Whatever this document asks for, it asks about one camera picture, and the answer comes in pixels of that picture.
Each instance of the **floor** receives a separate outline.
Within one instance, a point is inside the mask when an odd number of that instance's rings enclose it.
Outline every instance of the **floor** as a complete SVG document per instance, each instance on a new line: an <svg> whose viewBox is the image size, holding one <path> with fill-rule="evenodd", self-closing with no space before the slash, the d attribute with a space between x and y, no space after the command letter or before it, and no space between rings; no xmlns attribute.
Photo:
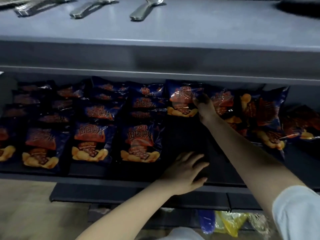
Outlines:
<svg viewBox="0 0 320 240"><path fill-rule="evenodd" d="M0 180L0 240L74 240L89 223L89 204L50 202L55 183ZM164 237L165 230L142 230L137 239ZM206 240L230 240L226 234ZM239 240L262 240L256 232L241 232Z"/></svg>

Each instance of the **display rack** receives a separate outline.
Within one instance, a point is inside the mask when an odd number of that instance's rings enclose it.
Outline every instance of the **display rack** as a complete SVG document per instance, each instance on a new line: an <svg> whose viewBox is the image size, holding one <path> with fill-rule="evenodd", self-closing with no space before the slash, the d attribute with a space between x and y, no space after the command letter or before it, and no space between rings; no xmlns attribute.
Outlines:
<svg viewBox="0 0 320 240"><path fill-rule="evenodd" d="M119 0L84 19L70 19L69 12L87 1L59 5L27 18L18 18L10 9L0 10L0 20L5 20L0 23L0 70L28 81L39 79L39 74L55 76L58 83L68 75L68 81L79 76L115 76L138 82L177 79L293 85L291 101L304 99L319 106L317 19L284 12L277 1L270 0L166 0L143 22L130 21L129 14L144 0ZM188 128L188 123L179 124ZM193 146L210 155L205 159L210 167L204 172L210 182L166 206L260 212L208 131L197 126L187 134L172 126L171 139L178 141L176 135L197 139L199 145ZM171 143L164 140L164 144L169 148ZM171 160L192 144L174 146L175 151L165 152ZM320 161L314 154L288 145L284 163L306 185L320 191ZM1 167L0 178L57 182L51 201L119 204L149 185L167 165L158 164L153 171L119 164L116 172L128 175L119 178L115 172L106 176L108 169L96 165L73 163L68 174L56 176L17 164ZM108 193L99 193L102 189Z"/></svg>

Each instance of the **tongs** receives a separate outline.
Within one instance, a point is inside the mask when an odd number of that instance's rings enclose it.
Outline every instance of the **tongs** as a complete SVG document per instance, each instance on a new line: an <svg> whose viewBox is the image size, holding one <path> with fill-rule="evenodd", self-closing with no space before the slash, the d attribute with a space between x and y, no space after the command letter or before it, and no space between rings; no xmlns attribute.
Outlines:
<svg viewBox="0 0 320 240"><path fill-rule="evenodd" d="M48 6L59 5L68 1L70 0L32 0L18 7L15 7L14 12L19 17L32 16Z"/></svg>
<svg viewBox="0 0 320 240"><path fill-rule="evenodd" d="M19 5L33 0L0 0L0 7L7 5Z"/></svg>
<svg viewBox="0 0 320 240"><path fill-rule="evenodd" d="M71 11L70 16L74 19L82 19L89 15L92 11L96 10L97 8L115 1L117 0L97 0L95 2L87 2L82 6Z"/></svg>

